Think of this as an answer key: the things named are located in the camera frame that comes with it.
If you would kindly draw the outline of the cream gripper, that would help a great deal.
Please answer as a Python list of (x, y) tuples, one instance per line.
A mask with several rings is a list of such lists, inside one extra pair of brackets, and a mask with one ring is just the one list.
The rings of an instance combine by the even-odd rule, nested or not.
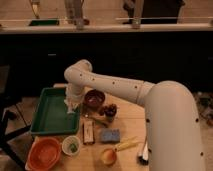
[(74, 84), (67, 84), (65, 89), (65, 99), (76, 103), (77, 106), (82, 102), (85, 88)]

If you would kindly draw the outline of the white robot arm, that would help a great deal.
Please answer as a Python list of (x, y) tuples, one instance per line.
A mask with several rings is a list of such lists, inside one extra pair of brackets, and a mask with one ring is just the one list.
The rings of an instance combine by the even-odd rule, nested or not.
[(73, 102), (90, 87), (144, 108), (149, 171), (206, 171), (198, 109), (184, 85), (96, 74), (87, 60), (69, 66), (64, 77)]

